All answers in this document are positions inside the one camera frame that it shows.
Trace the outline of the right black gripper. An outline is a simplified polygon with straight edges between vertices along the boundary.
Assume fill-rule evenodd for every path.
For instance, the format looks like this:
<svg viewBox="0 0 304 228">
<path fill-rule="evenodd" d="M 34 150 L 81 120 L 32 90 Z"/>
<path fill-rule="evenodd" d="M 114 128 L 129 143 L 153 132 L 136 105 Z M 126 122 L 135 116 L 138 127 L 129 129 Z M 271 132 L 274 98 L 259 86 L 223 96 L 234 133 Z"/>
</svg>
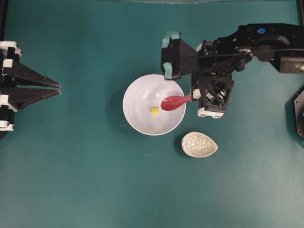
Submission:
<svg viewBox="0 0 304 228">
<path fill-rule="evenodd" d="M 233 85 L 231 74 L 211 72 L 192 74 L 190 100 L 199 103 L 198 116 L 223 117 L 228 107 Z"/>
</svg>

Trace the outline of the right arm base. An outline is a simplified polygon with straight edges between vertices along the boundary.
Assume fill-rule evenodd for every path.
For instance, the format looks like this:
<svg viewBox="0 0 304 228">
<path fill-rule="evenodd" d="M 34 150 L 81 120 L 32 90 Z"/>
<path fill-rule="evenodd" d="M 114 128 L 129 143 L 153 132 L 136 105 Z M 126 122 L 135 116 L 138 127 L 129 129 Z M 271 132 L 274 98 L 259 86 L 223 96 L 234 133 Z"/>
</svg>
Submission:
<svg viewBox="0 0 304 228">
<path fill-rule="evenodd" d="M 285 104 L 287 132 L 293 142 L 304 147 L 304 87 L 302 86 Z"/>
</svg>

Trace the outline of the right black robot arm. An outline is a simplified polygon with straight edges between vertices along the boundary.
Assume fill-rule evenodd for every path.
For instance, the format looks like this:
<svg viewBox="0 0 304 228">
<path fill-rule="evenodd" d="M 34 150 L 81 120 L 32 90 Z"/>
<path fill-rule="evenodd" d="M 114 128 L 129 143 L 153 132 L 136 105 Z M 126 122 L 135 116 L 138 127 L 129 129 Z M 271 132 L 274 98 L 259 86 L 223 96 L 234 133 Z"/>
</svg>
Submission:
<svg viewBox="0 0 304 228">
<path fill-rule="evenodd" d="M 248 24 L 229 36 L 204 40 L 196 48 L 199 72 L 191 75 L 192 101 L 199 103 L 198 116 L 221 118 L 227 110 L 234 81 L 256 57 L 279 73 L 304 71 L 304 28 L 291 24 Z"/>
</svg>

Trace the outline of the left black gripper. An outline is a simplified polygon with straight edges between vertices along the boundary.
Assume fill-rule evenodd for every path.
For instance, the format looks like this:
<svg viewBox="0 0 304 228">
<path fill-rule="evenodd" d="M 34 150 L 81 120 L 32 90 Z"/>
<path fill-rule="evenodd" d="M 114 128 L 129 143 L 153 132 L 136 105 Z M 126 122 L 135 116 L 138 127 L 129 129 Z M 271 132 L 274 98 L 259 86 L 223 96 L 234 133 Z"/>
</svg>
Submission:
<svg viewBox="0 0 304 228">
<path fill-rule="evenodd" d="M 0 138 L 14 131 L 17 110 L 50 97 L 60 95 L 60 90 L 17 87 L 44 86 L 60 87 L 56 81 L 41 75 L 21 64 L 22 51 L 16 41 L 0 42 Z"/>
</svg>

